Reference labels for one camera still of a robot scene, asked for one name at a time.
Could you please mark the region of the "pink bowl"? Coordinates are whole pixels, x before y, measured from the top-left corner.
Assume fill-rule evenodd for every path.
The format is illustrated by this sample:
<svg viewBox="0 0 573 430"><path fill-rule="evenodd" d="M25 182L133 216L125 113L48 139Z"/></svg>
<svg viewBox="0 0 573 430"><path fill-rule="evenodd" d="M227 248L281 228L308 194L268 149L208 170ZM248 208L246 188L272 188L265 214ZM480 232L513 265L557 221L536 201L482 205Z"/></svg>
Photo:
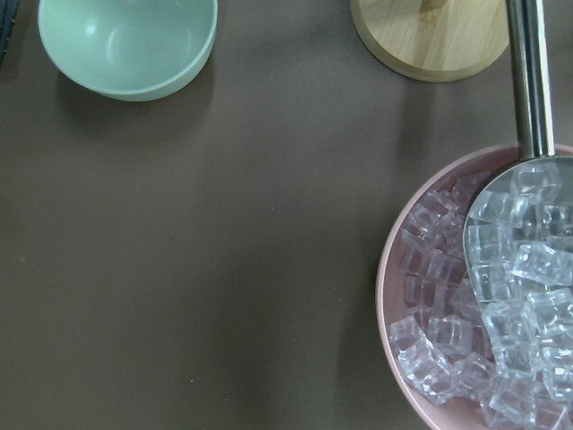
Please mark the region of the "pink bowl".
<svg viewBox="0 0 573 430"><path fill-rule="evenodd" d="M461 393L456 380L462 366L453 355L432 344L408 311L404 286L410 274L436 280L444 288L468 283L476 300L464 252L463 235L455 252L434 243L434 234L405 231L411 210L421 208L434 191L454 193L454 212L466 224L471 203L496 173L519 158L516 146L495 146L472 153L433 176L399 215L389 234L377 278L377 315L390 367L403 393L433 429L569 429L572 426L572 286L569 302L539 315L569 318L551 338L541 337L536 350L495 355L491 375L475 396ZM478 304L483 323L482 306Z"/></svg>

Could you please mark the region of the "grey folded cloth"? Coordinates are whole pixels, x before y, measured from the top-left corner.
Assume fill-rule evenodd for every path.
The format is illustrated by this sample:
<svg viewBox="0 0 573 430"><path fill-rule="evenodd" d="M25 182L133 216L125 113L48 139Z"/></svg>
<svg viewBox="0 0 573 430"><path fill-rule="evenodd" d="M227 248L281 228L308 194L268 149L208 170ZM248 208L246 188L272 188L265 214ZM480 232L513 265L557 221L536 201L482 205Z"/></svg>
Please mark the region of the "grey folded cloth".
<svg viewBox="0 0 573 430"><path fill-rule="evenodd" d="M0 64L3 63L8 48L19 0L1 0Z"/></svg>

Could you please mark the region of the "metal ice scoop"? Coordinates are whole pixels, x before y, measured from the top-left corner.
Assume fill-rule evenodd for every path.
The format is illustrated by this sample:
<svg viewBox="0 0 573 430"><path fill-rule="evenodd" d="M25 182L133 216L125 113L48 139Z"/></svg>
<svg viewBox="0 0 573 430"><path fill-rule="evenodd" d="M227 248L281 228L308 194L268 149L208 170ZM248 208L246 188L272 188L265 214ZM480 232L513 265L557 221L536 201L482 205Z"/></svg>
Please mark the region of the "metal ice scoop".
<svg viewBox="0 0 573 430"><path fill-rule="evenodd" d="M507 3L519 158L473 199L463 233L495 355L533 353L569 318L539 315L572 286L572 158L557 154L543 2Z"/></svg>

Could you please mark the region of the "mint green bowl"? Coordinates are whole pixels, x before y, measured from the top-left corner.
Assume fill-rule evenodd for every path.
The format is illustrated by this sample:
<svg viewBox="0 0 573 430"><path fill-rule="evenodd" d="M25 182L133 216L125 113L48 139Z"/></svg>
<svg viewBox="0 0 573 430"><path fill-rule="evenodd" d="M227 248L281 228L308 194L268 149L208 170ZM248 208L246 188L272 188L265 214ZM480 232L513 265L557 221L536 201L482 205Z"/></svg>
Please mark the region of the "mint green bowl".
<svg viewBox="0 0 573 430"><path fill-rule="evenodd" d="M71 81L125 101L169 96L208 61L216 1L42 1L38 30Z"/></svg>

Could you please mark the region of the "clear plastic ice cubes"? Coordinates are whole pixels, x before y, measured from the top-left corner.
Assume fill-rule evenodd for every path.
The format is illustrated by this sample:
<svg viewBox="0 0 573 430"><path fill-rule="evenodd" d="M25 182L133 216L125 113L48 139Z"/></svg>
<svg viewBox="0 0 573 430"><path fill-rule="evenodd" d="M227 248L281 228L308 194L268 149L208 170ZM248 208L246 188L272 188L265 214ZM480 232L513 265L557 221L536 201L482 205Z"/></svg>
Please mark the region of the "clear plastic ice cubes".
<svg viewBox="0 0 573 430"><path fill-rule="evenodd" d="M400 229L402 378L430 403L473 402L490 428L572 426L572 173L522 164L426 191Z"/></svg>

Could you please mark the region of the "wooden cup tree stand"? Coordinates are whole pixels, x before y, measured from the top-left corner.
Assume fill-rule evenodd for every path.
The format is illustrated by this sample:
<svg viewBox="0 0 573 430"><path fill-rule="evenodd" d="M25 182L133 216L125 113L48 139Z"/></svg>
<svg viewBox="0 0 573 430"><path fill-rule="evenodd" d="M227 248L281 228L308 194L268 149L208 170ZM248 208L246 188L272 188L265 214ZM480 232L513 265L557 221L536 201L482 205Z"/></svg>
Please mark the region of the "wooden cup tree stand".
<svg viewBox="0 0 573 430"><path fill-rule="evenodd" d="M355 29L393 71L455 82L491 66L509 45L503 1L351 1Z"/></svg>

